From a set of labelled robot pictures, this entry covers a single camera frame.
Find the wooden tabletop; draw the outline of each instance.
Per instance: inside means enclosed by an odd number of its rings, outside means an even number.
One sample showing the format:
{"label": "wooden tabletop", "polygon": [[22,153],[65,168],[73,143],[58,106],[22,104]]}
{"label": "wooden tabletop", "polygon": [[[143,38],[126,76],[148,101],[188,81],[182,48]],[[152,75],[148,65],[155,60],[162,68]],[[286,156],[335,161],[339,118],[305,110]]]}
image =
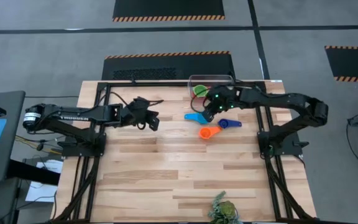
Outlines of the wooden tabletop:
{"label": "wooden tabletop", "polygon": [[[282,82],[266,81],[270,93],[284,93]],[[98,82],[83,82],[79,107],[94,103]],[[165,101],[150,108],[158,111],[160,126],[153,132],[137,127],[107,128],[108,143],[101,158],[92,222],[208,222],[215,196],[227,192],[242,221],[275,220],[264,161],[259,157],[255,109],[238,108],[217,114],[242,122],[209,140],[198,137],[201,125],[185,121],[192,113],[187,87],[113,87],[126,101],[141,96]],[[110,103],[120,103],[111,95]],[[289,110],[271,108],[275,124],[291,120]],[[85,128],[89,124],[76,122]],[[293,156],[282,156],[289,191],[311,216],[315,216],[305,170]],[[71,199],[77,158],[65,160],[57,191],[57,214]],[[282,216],[282,195],[278,191]],[[80,217],[85,214],[87,194]]]}

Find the transparent bin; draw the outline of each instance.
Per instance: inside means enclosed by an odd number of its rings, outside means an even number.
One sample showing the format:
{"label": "transparent bin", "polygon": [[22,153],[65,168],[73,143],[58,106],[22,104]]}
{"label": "transparent bin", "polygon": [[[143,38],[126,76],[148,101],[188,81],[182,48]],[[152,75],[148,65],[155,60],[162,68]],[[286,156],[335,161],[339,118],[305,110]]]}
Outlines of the transparent bin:
{"label": "transparent bin", "polygon": [[233,84],[234,80],[230,75],[192,75],[189,78],[187,89],[191,99],[194,98],[192,103],[193,109],[198,112],[204,110],[205,95],[212,86]]}

